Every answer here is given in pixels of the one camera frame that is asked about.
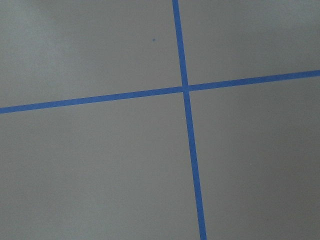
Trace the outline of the blue tape strip lengthwise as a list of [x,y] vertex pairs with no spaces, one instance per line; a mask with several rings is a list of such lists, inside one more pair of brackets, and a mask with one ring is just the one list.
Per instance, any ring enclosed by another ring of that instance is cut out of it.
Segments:
[[172,1],[199,237],[207,239],[179,2]]

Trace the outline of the blue tape strip crosswise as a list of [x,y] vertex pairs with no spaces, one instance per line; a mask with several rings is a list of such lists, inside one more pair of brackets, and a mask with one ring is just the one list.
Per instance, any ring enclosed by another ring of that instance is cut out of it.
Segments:
[[319,75],[320,75],[319,70],[312,70],[312,71],[294,72],[294,73],[268,75],[268,76],[260,76],[260,77],[250,77],[250,78],[225,80],[225,81],[209,82],[209,83],[201,83],[201,84],[192,84],[187,87],[176,86],[176,87],[150,89],[150,90],[142,90],[142,91],[134,91],[134,92],[107,94],[107,95],[84,97],[84,98],[74,98],[74,99],[66,99],[66,100],[58,100],[58,101],[7,106],[7,107],[2,107],[0,109],[0,113],[9,114],[9,113],[15,113],[15,112],[26,112],[26,111],[33,111],[33,110],[49,109],[49,108],[59,108],[59,107],[67,107],[67,106],[125,100],[125,99],[169,95],[169,94],[183,93],[184,90],[194,92],[194,91],[219,89],[219,88],[227,88],[227,87],[235,87],[235,86],[288,81],[288,80],[318,77]]

